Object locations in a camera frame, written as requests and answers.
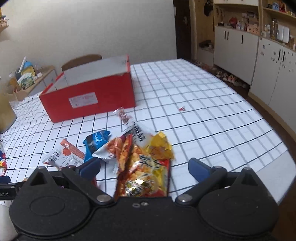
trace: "white tablecloth with black grid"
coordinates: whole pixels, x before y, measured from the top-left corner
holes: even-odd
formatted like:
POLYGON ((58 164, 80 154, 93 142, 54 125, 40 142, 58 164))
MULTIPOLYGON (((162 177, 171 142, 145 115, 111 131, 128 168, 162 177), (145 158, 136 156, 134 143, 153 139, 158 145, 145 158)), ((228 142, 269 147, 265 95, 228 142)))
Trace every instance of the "white tablecloth with black grid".
MULTIPOLYGON (((283 154, 287 147, 253 107, 221 80, 184 60, 131 66, 136 107, 126 109, 136 121, 163 131, 173 145, 169 195, 175 198, 197 184, 188 172, 191 157, 209 166, 239 172, 258 172, 283 154)), ((107 129, 119 136, 125 126, 113 112, 52 123, 38 95, 15 107, 16 122, 1 134, 11 182, 29 177, 42 159, 67 138, 85 152, 83 140, 107 129)), ((99 187, 113 195, 114 162, 102 163, 99 187)))

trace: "red cardboard box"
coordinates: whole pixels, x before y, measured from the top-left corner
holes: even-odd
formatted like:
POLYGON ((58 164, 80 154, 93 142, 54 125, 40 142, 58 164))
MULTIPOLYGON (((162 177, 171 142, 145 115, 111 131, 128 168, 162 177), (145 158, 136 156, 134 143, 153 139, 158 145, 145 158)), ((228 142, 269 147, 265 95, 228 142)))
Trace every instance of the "red cardboard box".
POLYGON ((71 68, 39 96, 53 123, 136 106, 128 56, 71 68))

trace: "dark door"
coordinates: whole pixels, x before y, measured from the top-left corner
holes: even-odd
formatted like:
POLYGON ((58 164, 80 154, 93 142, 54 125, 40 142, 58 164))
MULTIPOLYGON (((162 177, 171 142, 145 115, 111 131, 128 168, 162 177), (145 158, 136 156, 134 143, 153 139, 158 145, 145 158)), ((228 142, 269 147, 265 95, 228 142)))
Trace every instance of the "dark door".
POLYGON ((191 28, 189 0, 173 0, 175 7, 175 26, 177 58, 191 59, 191 28))

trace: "box label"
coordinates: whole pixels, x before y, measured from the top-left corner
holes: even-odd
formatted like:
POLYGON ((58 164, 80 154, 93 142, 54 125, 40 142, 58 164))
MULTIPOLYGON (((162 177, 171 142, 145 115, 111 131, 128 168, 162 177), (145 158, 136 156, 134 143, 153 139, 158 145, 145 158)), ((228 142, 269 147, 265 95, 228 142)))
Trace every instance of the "box label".
POLYGON ((98 103, 96 94, 94 92, 69 98, 69 101, 72 105, 72 108, 78 108, 98 103))

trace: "chair backrest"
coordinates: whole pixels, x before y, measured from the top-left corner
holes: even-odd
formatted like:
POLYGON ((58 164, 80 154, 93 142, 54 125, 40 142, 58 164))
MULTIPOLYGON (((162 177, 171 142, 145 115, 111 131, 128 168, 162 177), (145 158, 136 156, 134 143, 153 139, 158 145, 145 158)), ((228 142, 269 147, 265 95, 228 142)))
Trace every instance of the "chair backrest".
POLYGON ((65 63, 62 66, 62 71, 64 72, 65 70, 68 70, 70 68, 74 68, 76 66, 82 65, 82 64, 87 64, 93 61, 97 61, 102 59, 102 56, 99 54, 88 54, 88 55, 84 55, 75 59, 72 59, 70 61, 68 61, 67 63, 65 63))

